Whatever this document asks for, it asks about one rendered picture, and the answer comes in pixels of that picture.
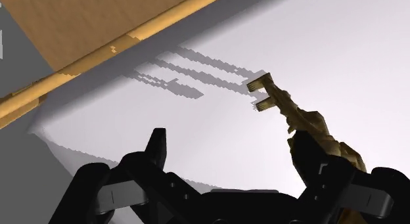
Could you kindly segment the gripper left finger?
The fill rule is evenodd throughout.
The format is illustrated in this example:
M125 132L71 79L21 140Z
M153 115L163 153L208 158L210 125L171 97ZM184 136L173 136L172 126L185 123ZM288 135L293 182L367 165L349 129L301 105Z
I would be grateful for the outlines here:
M49 224L108 224L129 206L144 224L201 224L200 193L164 172L166 129L156 128L143 152L126 154L114 168L88 163L75 173Z

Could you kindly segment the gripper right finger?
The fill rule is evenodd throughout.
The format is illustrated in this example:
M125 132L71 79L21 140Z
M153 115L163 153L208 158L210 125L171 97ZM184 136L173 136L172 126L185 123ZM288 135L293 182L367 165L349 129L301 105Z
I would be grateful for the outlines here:
M331 224L342 208L367 224L410 224L410 178L402 172L377 167L365 173L325 153L307 131L292 138L292 162L306 189L289 224Z

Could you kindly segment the golden figure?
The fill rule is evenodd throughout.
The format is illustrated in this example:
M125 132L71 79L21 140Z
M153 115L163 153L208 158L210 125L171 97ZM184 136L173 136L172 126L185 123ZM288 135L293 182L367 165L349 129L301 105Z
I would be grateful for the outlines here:
M316 111L307 112L299 108L298 105L292 101L290 95L286 91L278 88L274 84L271 74L266 73L258 79L251 81L248 83L247 88L250 92L257 91L261 88L264 88L267 91L269 96L266 99L257 102L256 108L258 111L264 111L273 106L278 107L280 113L286 117L289 133L294 135L296 131L307 131L325 153L333 156L341 156L347 159L358 170L362 172L367 171L361 155L346 143L335 140L329 133L322 115ZM292 137L288 139L290 150L293 147ZM288 223L290 222L290 218L294 214L296 207L294 211L292 211ZM333 217L331 224L367 223L358 212L342 208L339 213Z

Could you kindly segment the white round table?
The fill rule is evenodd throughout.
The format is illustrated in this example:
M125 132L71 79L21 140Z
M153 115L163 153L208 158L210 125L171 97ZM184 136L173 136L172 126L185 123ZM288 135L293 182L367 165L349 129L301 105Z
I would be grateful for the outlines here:
M216 1L55 89L30 131L75 171L164 127L168 171L298 196L285 118L246 88L265 73L368 169L410 177L410 0Z

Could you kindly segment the light wooden furniture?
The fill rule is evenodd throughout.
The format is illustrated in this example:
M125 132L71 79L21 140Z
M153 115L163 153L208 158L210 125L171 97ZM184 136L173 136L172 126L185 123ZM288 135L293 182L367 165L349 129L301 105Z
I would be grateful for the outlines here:
M0 98L0 129L49 92L217 0L0 0L53 73Z

